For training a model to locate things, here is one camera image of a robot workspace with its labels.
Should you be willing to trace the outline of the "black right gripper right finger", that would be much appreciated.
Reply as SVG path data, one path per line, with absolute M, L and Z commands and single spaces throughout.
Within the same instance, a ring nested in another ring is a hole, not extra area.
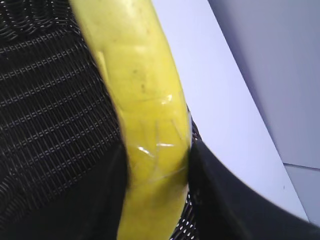
M 319 226 L 272 203 L 234 175 L 203 141 L 189 154 L 188 183 L 201 240 L 318 240 Z

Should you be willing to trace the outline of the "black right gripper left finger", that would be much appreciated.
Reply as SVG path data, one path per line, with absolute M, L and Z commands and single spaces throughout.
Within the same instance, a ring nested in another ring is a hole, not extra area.
M 127 183 L 126 151 L 118 144 L 63 198 L 29 216 L 17 239 L 117 239 Z

